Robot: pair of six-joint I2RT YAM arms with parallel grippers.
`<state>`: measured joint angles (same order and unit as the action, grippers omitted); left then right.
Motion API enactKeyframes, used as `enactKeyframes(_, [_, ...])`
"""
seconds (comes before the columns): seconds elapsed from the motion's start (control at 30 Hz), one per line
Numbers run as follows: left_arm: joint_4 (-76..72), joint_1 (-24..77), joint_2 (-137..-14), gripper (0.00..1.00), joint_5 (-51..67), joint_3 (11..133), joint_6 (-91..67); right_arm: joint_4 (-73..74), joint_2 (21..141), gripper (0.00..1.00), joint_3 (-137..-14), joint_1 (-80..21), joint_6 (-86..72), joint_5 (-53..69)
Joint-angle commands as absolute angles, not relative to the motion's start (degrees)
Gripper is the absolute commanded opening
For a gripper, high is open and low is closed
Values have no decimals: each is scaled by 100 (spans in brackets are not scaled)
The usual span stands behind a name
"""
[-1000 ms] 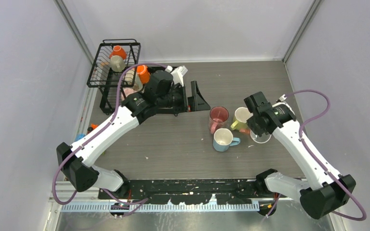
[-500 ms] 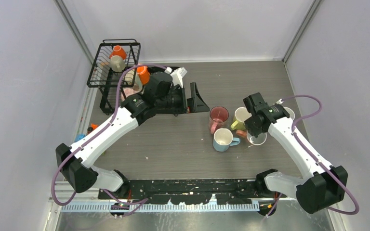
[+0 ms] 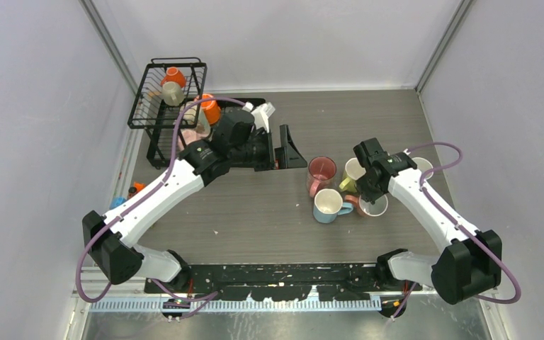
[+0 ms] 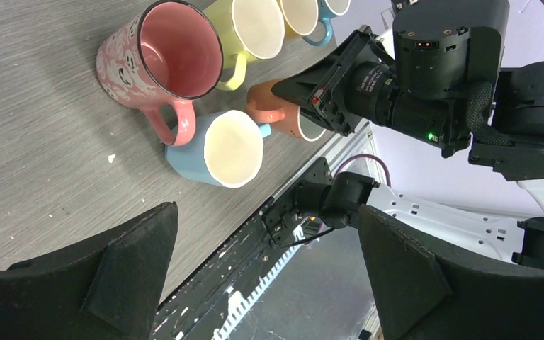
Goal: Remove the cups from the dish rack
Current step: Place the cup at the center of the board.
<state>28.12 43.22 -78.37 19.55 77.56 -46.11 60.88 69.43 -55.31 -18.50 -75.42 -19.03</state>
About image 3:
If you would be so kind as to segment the light green mug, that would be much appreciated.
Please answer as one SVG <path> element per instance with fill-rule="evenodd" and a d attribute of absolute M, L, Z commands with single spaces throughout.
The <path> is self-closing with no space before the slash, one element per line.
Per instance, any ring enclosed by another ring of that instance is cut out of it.
<path fill-rule="evenodd" d="M 356 181 L 366 173 L 366 170 L 359 164 L 357 158 L 349 159 L 344 165 L 343 178 L 339 184 L 341 192 L 355 193 L 357 191 Z"/>

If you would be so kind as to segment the small pink cup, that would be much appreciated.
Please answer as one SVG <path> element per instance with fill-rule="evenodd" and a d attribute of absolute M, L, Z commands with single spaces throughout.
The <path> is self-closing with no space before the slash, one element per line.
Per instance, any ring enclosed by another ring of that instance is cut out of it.
<path fill-rule="evenodd" d="M 374 203 L 365 201 L 359 195 L 345 195 L 344 200 L 352 204 L 354 210 L 362 217 L 379 217 L 388 209 L 386 196 L 378 198 Z"/>

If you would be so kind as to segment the large pink mug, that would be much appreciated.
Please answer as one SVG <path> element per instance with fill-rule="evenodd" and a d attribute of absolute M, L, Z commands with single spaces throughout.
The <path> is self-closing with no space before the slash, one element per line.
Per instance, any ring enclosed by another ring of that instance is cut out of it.
<path fill-rule="evenodd" d="M 307 166 L 306 189 L 309 197 L 332 185 L 336 176 L 336 163 L 329 157 L 315 157 Z"/>

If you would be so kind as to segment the light blue cup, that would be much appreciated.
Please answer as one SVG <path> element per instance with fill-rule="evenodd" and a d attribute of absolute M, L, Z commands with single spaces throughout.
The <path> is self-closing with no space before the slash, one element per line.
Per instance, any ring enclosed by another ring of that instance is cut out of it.
<path fill-rule="evenodd" d="M 314 197 L 313 216 L 319 223 L 332 223 L 338 216 L 349 214 L 353 209 L 353 203 L 346 202 L 334 189 L 324 188 Z"/>

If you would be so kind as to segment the blue floral mug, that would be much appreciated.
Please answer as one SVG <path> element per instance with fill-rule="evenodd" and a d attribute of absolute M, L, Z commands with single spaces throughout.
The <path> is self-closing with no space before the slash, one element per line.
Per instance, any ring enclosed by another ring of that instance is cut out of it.
<path fill-rule="evenodd" d="M 432 168 L 434 166 L 428 159 L 423 157 L 414 157 L 412 160 L 417 165 L 417 168 L 420 170 L 421 174 L 424 175 L 425 181 L 429 180 L 434 175 L 432 172 Z"/>

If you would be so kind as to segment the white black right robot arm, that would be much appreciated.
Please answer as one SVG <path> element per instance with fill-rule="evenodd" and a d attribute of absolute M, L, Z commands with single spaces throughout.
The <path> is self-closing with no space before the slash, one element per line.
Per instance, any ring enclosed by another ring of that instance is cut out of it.
<path fill-rule="evenodd" d="M 426 182 L 406 151 L 389 154 L 376 138 L 353 148 L 365 173 L 356 188 L 367 203 L 392 196 L 406 207 L 430 235 L 439 256 L 397 249 L 377 258 L 376 281 L 395 290 L 404 281 L 432 287 L 454 305 L 500 285 L 502 240 L 493 230 L 480 231 L 458 214 Z"/>

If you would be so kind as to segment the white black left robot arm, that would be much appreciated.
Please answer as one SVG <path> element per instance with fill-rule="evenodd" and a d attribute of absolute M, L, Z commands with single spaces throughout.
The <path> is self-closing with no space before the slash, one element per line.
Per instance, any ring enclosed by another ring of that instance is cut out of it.
<path fill-rule="evenodd" d="M 175 205 L 205 188 L 231 168 L 254 171 L 305 168 L 307 161 L 280 126 L 274 147 L 266 114 L 236 110 L 224 114 L 210 140 L 187 144 L 169 168 L 137 195 L 104 215 L 82 219 L 85 247 L 113 285 L 137 276 L 161 281 L 172 293 L 188 287 L 186 264 L 173 251 L 155 251 L 138 244 L 142 235 Z"/>

